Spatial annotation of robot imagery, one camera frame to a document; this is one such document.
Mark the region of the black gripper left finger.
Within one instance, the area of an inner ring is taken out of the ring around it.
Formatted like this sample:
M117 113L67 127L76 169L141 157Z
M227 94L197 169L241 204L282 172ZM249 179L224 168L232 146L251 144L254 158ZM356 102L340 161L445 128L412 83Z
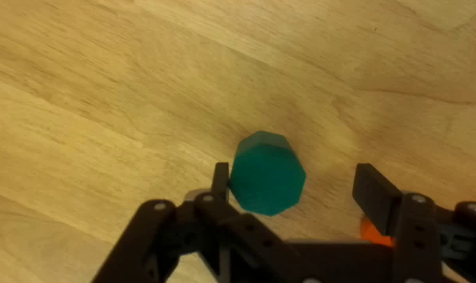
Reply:
M211 191L224 199L229 198L229 182L230 182L230 164L227 161L218 161L214 168L214 177Z

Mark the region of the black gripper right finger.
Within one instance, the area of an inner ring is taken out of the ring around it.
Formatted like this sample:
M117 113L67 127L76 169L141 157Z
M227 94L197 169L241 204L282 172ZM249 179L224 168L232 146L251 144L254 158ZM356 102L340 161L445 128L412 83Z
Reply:
M353 196L379 232L394 234L403 191L373 163L357 164Z

